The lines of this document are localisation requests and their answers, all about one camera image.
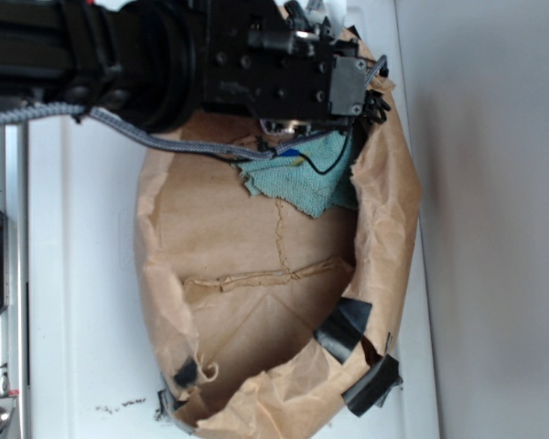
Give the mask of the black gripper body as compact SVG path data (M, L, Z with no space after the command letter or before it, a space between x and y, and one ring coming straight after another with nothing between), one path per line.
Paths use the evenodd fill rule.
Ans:
M297 1L210 1L201 107L276 129L347 130L365 107L356 38L311 24Z

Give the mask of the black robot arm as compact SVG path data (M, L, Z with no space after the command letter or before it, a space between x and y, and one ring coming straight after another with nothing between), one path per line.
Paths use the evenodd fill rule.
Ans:
M366 76L358 42L295 1L0 1L0 111L101 107L149 133L198 110L342 129Z

